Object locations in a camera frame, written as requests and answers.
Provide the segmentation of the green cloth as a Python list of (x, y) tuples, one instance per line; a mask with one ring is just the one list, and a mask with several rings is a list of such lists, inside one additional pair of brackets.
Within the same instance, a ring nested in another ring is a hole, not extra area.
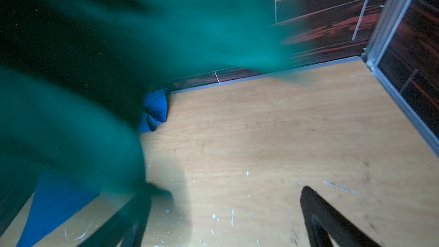
[(39, 175), (174, 206), (146, 182), (145, 94), (220, 66), (296, 66), (256, 0), (1, 0), (1, 229)]

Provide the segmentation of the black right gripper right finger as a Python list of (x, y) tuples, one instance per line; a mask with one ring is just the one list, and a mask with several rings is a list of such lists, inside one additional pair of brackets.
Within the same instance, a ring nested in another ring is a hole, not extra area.
[(310, 246), (379, 247), (379, 244), (351, 223), (315, 190), (304, 186), (300, 198)]

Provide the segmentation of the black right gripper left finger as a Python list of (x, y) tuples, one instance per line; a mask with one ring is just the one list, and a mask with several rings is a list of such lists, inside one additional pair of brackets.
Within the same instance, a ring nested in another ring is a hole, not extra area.
[(81, 247), (139, 247), (152, 207), (150, 190), (142, 189), (96, 232), (80, 243)]

